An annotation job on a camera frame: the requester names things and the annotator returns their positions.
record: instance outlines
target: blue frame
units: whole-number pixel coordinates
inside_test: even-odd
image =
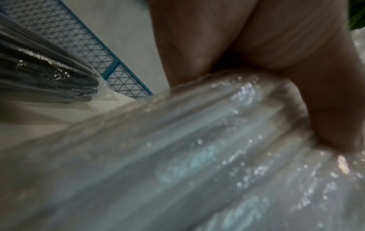
[[[150,89],[148,89],[148,87],[83,23],[83,21],[81,21],[81,19],[79,19],[70,8],[68,8],[68,6],[66,6],[66,4],[62,1],[62,0],[58,0],[58,2],[64,7],[66,8],[70,14],[72,14],[73,17],[75,17],[79,23],[81,25],[84,26],[84,28],[92,35],[94,36],[94,38],[114,57],[114,61],[112,62],[112,64],[110,64],[110,66],[102,73],[102,77],[106,80],[108,79],[108,77],[114,72],[114,70],[120,65],[122,65],[122,67],[127,70],[133,78],[135,78],[139,84],[141,84],[145,90],[153,95],[153,93],[151,92]]]

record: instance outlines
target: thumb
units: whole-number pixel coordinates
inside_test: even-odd
[[[365,71],[349,32],[283,74],[298,87],[319,138],[345,152],[363,150]]]

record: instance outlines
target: white floor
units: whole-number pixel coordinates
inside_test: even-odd
[[[168,88],[145,0],[63,0],[155,94]]]

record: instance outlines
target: human hand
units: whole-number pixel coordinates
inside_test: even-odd
[[[346,0],[149,0],[171,86],[247,65],[289,78],[312,127],[343,151],[363,149],[365,71]]]

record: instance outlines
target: clear plastic packaging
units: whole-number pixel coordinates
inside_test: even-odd
[[[321,147],[257,70],[128,104],[0,153],[0,230],[363,230],[365,156]]]
[[[0,99],[90,101],[112,92],[89,64],[0,14]]]

